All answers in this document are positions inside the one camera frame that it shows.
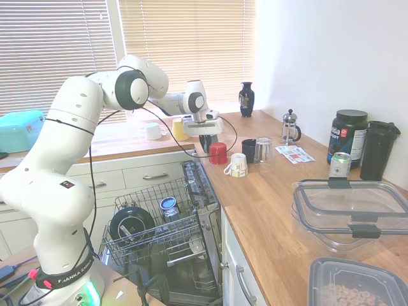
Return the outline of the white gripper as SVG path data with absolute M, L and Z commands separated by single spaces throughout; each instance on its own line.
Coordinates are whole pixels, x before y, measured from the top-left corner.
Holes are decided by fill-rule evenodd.
M 195 122 L 192 117 L 182 118 L 184 133 L 188 136 L 200 136 L 200 144 L 206 146 L 206 135 L 211 135 L 211 144 L 217 143 L 217 135 L 223 133 L 223 121 L 220 117 L 205 122 Z

